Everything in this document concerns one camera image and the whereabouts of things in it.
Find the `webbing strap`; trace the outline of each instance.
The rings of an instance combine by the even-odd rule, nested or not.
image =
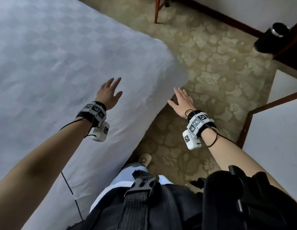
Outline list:
[[[135,182],[124,195],[124,209],[117,230],[147,230],[148,199],[159,177],[142,170],[133,173]]]

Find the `qr code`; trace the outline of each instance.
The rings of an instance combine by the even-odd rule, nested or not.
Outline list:
[[[102,111],[98,112],[97,115],[98,115],[101,119],[104,118],[104,116],[105,116],[105,114],[104,114]]]
[[[189,130],[193,133],[194,130],[195,130],[195,126],[191,125],[191,126],[189,127]]]
[[[99,112],[100,110],[100,108],[98,108],[97,106],[93,106],[91,109],[94,110],[95,112]]]
[[[204,119],[207,119],[207,117],[204,116],[204,115],[197,116],[197,118],[198,118],[200,121],[203,121]]]
[[[186,135],[184,138],[185,138],[186,143],[188,143],[190,141],[189,136]]]
[[[200,120],[195,119],[195,120],[193,120],[192,124],[196,127],[197,125],[200,124]]]
[[[107,128],[107,127],[104,128],[104,133],[105,133],[105,134],[108,133],[108,128]]]
[[[84,108],[85,109],[90,109],[90,107],[92,107],[93,106],[93,104],[87,104]]]

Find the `black bag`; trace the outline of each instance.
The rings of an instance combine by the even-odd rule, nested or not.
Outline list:
[[[247,177],[236,166],[192,184],[204,194],[180,185],[160,185],[158,176],[137,170],[131,188],[109,191],[81,230],[227,230],[297,229],[297,203],[270,185],[266,174]]]

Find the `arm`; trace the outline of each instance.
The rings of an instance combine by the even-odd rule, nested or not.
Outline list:
[[[109,110],[122,92],[114,96],[120,78],[101,86],[96,101]],[[91,123],[80,120],[72,123],[31,151],[0,181],[0,229],[21,229],[40,205],[53,183],[74,154]]]
[[[179,116],[187,119],[185,112],[189,109],[196,110],[193,100],[188,96],[185,90],[174,88],[174,92],[177,96],[178,105],[171,100],[168,100],[168,103]],[[202,132],[201,137],[206,145],[211,145],[216,138],[216,133],[212,129],[207,128]],[[228,166],[235,165],[242,169],[249,177],[260,171],[265,172],[271,185],[286,192],[284,188],[264,168],[262,168],[262,166],[229,140],[218,136],[218,140],[209,148],[209,150],[222,170],[228,171]]]

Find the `hand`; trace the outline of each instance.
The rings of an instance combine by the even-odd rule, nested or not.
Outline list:
[[[181,90],[181,88],[178,88],[178,89],[174,88],[174,92],[177,97],[178,105],[176,105],[171,100],[168,100],[168,104],[174,109],[174,111],[180,117],[187,119],[185,114],[188,116],[191,110],[196,110],[196,108],[194,107],[193,99],[192,97],[188,96],[185,90]]]
[[[97,92],[97,97],[95,98],[95,101],[99,101],[103,103],[106,106],[107,110],[112,109],[117,102],[119,101],[120,97],[122,96],[123,92],[118,92],[115,96],[115,89],[118,86],[118,84],[121,81],[121,78],[119,77],[113,84],[114,78],[111,78],[106,83],[102,84],[100,90]]]

